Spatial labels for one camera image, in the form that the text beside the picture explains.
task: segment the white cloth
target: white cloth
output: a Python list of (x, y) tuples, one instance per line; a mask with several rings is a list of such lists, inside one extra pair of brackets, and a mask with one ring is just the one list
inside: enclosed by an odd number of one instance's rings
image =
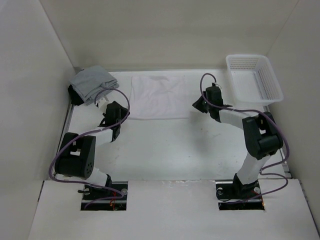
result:
[(186, 119), (189, 117), (184, 77), (134, 76), (131, 83), (131, 119)]

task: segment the white plastic basket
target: white plastic basket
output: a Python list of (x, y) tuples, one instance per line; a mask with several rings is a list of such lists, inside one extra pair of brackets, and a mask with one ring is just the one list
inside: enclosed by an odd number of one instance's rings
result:
[(284, 99), (266, 56), (228, 55), (226, 64), (236, 107), (267, 106)]

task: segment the white platform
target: white platform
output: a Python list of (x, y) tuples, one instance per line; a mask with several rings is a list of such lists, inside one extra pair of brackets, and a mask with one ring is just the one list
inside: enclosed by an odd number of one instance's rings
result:
[[(260, 180), (263, 192), (284, 180)], [(46, 181), (29, 240), (319, 240), (298, 180), (265, 211), (220, 211), (215, 183), (129, 181), (127, 211), (80, 211), (79, 184)]]
[[(243, 131), (218, 123), (192, 107), (200, 97), (200, 78), (207, 72), (216, 76), (225, 104), (232, 105), (226, 70), (112, 72), (118, 79), (119, 89), (128, 97), (132, 76), (185, 76), (189, 91), (186, 105), (190, 115), (189, 119), (127, 120), (115, 142), (96, 148), (95, 166), (110, 174), (113, 181), (232, 179), (247, 155)], [(206, 77), (203, 88), (210, 86), (212, 81)], [(110, 93), (108, 98), (127, 106), (117, 92)], [(68, 131), (92, 130), (102, 118), (102, 113), (93, 104), (76, 106)], [(267, 164), (281, 160), (278, 152)], [(281, 165), (266, 172), (284, 175)]]

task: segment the robotic arm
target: robotic arm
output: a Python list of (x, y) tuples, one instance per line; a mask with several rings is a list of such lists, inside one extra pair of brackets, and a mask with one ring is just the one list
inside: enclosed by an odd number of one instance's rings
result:
[[(203, 93), (213, 105), (230, 107), (224, 105), (221, 90), (216, 84), (212, 83), (212, 86), (206, 88)], [(252, 197), (255, 189), (259, 187), (260, 169), (283, 146), (283, 140), (278, 131), (260, 114), (250, 116), (247, 113), (212, 107), (202, 96), (192, 106), (202, 113), (209, 112), (210, 117), (217, 122), (233, 125), (244, 132), (245, 146), (248, 151), (244, 163), (234, 175), (232, 183), (217, 183), (217, 198), (239, 200)], [(270, 112), (265, 114), (274, 121)]]
[[(128, 109), (116, 101), (106, 105), (103, 120), (97, 129), (103, 129), (120, 122), (128, 113)], [(71, 144), (54, 164), (55, 178), (67, 181), (86, 181), (90, 184), (110, 187), (111, 177), (101, 172), (95, 165), (96, 147), (111, 143), (120, 134), (120, 125), (97, 133), (83, 136)], [(60, 150), (79, 134), (67, 132), (62, 140)]]

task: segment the gray cloth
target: gray cloth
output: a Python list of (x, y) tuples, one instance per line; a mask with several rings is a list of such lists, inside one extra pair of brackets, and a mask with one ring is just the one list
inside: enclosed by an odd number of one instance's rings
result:
[[(86, 105), (92, 104), (96, 95), (104, 88), (119, 87), (117, 79), (98, 65), (80, 71), (69, 82)], [(111, 90), (106, 90), (101, 97), (110, 92)]]

